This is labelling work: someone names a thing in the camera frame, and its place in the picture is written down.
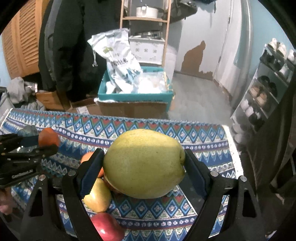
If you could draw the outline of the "person's left hand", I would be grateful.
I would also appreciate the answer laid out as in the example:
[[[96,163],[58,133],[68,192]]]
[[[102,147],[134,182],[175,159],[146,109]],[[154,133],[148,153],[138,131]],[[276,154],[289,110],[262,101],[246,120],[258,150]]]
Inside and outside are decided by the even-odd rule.
[[[13,212],[11,187],[0,190],[0,212],[5,215],[9,215]]]

